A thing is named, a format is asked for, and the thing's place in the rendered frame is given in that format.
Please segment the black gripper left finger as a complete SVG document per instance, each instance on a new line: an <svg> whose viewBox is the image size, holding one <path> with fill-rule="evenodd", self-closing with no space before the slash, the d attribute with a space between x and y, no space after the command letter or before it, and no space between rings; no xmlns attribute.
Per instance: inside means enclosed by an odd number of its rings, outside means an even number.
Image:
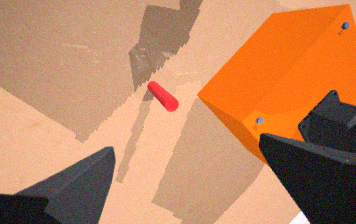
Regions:
<svg viewBox="0 0 356 224"><path fill-rule="evenodd" d="M99 224L116 165L105 147L14 194L0 194L0 224Z"/></svg>

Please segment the red peg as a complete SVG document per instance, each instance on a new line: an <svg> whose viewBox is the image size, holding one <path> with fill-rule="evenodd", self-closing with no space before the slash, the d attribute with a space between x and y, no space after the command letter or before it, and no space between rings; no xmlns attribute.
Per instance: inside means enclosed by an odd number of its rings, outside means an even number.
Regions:
<svg viewBox="0 0 356 224"><path fill-rule="evenodd" d="M155 81L149 82L147 88L167 111L173 112L178 108L178 100Z"/></svg>

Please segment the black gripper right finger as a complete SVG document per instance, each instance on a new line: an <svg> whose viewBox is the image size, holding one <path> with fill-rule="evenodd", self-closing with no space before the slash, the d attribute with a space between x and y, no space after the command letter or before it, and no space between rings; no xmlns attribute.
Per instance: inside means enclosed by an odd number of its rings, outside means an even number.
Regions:
<svg viewBox="0 0 356 224"><path fill-rule="evenodd" d="M356 224L356 154L270 133L259 148L310 224Z"/></svg>

